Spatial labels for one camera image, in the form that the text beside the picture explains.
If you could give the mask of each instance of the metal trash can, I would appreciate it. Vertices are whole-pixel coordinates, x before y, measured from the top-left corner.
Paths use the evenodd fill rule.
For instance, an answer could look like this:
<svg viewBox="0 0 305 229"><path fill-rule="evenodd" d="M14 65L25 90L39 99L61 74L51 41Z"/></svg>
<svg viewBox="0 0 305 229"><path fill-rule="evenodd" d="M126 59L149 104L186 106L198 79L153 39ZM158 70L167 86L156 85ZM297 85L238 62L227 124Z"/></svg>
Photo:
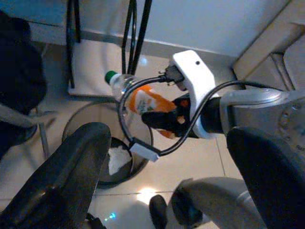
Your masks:
<svg viewBox="0 0 305 229"><path fill-rule="evenodd" d="M137 114L129 112L126 114L126 123L133 136L144 141L147 144L153 144L153 134L151 129L141 121L141 117ZM117 115L117 103L109 98L105 102L91 103L79 109L70 118L63 132L62 140L73 134L80 126L91 123L101 122L106 124L111 131L112 144L111 147L122 146L123 149L128 148L128 140L125 138ZM110 188L121 182L131 179L141 172L147 165L148 160L131 153L131 161L119 169L113 175L109 174L109 155L107 155L101 170L98 188Z"/></svg>

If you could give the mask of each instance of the white wall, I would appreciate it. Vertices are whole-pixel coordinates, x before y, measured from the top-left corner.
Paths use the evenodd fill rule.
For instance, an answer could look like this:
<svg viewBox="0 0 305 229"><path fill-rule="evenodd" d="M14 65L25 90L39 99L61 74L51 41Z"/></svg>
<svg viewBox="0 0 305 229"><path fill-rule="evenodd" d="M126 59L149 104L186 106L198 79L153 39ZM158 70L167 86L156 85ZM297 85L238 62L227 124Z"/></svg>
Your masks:
<svg viewBox="0 0 305 229"><path fill-rule="evenodd" d="M153 0L146 39L238 57L288 1ZM122 34L128 0L80 2L83 28ZM138 0L138 28L144 2ZM48 7L37 10L43 4ZM51 23L62 19L64 6L65 0L0 2L0 9Z"/></svg>

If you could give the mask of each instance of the green bottle cap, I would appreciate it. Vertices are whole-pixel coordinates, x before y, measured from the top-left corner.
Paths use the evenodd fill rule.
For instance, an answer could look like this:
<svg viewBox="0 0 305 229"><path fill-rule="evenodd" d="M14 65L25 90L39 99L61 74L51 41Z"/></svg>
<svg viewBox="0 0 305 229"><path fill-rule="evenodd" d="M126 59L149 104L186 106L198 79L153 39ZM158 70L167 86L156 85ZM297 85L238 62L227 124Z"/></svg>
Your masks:
<svg viewBox="0 0 305 229"><path fill-rule="evenodd" d="M107 82L107 84L110 83L111 78L112 78L114 75L116 75L116 74L117 74L117 72L115 72L115 71L109 71L109 72L106 73L106 75L105 75L105 81Z"/></svg>

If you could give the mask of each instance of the white tissue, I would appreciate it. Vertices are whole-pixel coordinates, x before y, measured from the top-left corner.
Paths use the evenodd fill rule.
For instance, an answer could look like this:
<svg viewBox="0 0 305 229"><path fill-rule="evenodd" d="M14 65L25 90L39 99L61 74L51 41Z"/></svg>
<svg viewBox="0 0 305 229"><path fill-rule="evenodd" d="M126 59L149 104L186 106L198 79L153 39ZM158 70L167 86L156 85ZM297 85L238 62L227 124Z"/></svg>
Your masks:
<svg viewBox="0 0 305 229"><path fill-rule="evenodd" d="M126 149L123 149L122 146L118 148L110 148L108 151L109 154L109 175L117 173L121 167L126 165L131 161L131 157Z"/></svg>

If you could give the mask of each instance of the black metal stand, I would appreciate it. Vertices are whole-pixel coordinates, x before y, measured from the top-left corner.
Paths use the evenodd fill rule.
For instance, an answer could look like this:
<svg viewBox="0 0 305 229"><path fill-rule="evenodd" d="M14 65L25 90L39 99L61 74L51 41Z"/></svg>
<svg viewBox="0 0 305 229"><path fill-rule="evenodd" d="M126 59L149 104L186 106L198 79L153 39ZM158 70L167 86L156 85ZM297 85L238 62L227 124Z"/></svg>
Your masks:
<svg viewBox="0 0 305 229"><path fill-rule="evenodd" d="M67 18L66 18L66 48L67 48L67 62L68 62L68 81L71 83L71 88L75 88L74 77L72 72L72 50L73 50L73 31L72 31L72 8L74 6L75 17L75 36L76 42L81 42L81 20L80 20L80 5L79 0L68 0L67 3Z"/></svg>
<svg viewBox="0 0 305 229"><path fill-rule="evenodd" d="M137 1L136 0L130 0L128 12L127 12L127 18L126 18L126 25L125 25L125 31L124 31L124 37L122 41L122 73L126 74L126 43L127 43L127 37L129 32L129 26L132 18L132 40L131 40L131 47L130 47L130 55L129 55L129 62L128 62L128 74L134 75L137 69L138 61L141 54L141 49L146 33L146 28L148 24L148 18L150 9L152 6L153 0L146 0L142 15L142 21L141 21L141 27L139 31L139 37L137 41L137 46L135 48L135 36L136 36L136 27L137 27Z"/></svg>

